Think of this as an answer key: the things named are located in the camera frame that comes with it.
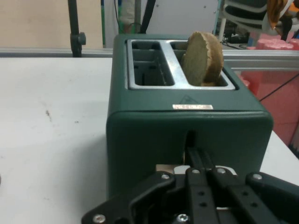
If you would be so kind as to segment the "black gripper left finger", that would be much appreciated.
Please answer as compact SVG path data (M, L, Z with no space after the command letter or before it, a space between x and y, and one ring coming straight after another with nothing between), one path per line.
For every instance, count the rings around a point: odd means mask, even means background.
M157 171L83 215L83 224L216 224L207 152L188 148L184 174Z

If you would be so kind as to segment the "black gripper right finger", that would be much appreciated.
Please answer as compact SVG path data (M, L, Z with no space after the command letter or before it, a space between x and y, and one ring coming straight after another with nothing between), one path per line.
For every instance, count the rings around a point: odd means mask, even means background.
M242 182L228 168L214 165L198 151L206 175L201 187L198 216L202 224L297 224L299 188L265 173L249 173Z

